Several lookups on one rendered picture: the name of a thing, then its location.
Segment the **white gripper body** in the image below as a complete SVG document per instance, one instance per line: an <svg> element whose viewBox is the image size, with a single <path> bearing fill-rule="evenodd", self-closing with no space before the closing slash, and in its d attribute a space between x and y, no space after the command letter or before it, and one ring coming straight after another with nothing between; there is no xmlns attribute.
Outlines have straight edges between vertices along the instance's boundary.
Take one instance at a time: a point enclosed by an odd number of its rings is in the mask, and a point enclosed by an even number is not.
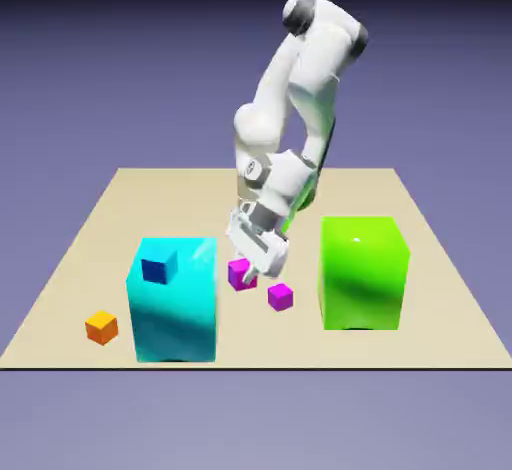
<svg viewBox="0 0 512 470"><path fill-rule="evenodd" d="M232 210L226 234L236 250L261 275L277 278L288 256L289 242L281 234L261 231L240 210Z"/></svg>

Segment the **small magenta cube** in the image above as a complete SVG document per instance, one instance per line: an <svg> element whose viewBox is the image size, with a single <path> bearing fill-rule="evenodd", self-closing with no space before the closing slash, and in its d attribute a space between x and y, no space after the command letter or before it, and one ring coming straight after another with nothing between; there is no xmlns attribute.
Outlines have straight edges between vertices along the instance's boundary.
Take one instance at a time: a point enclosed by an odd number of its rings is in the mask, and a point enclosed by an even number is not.
<svg viewBox="0 0 512 470"><path fill-rule="evenodd" d="M276 312L281 312L293 306L294 292L285 283L278 283L268 288L267 298L268 304Z"/></svg>
<svg viewBox="0 0 512 470"><path fill-rule="evenodd" d="M257 287L258 278L253 277L250 283L244 282L244 276L249 270L250 262L245 258L231 260L228 263L228 282L237 292Z"/></svg>

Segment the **small blue cube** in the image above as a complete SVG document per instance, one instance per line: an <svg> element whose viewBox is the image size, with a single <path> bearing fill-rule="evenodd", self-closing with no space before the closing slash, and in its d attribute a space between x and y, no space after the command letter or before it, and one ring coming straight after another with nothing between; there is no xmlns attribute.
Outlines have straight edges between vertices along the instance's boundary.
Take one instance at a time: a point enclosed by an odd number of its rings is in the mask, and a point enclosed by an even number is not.
<svg viewBox="0 0 512 470"><path fill-rule="evenodd" d="M146 256L141 259L142 277L145 281L167 285L178 270L176 251L166 251L161 254Z"/></svg>

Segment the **small orange cube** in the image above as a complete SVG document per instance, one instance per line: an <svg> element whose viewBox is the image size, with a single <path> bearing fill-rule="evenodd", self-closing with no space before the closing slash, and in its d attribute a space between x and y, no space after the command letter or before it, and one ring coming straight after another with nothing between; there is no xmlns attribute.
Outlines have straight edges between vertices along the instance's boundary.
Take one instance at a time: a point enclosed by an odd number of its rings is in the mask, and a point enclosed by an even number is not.
<svg viewBox="0 0 512 470"><path fill-rule="evenodd" d="M118 333L117 317L103 310L94 313L85 321L87 338L99 345L105 345Z"/></svg>

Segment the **large cyan box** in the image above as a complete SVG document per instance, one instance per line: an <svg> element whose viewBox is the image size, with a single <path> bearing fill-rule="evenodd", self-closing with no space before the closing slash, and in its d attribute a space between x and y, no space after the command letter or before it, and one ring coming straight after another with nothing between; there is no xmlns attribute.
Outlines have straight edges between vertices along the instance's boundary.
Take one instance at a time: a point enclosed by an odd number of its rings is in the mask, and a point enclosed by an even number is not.
<svg viewBox="0 0 512 470"><path fill-rule="evenodd" d="M167 285L142 277L141 259L176 251L178 270ZM137 361L213 362L217 335L217 240L144 238L126 278Z"/></svg>

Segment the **large green box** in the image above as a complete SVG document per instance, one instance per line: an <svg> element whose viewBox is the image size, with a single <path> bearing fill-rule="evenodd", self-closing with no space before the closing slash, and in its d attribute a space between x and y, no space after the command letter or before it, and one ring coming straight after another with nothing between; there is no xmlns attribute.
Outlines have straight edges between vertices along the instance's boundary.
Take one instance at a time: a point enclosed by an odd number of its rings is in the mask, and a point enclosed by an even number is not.
<svg viewBox="0 0 512 470"><path fill-rule="evenodd" d="M323 328L396 330L409 259L392 217L324 217L318 272Z"/></svg>

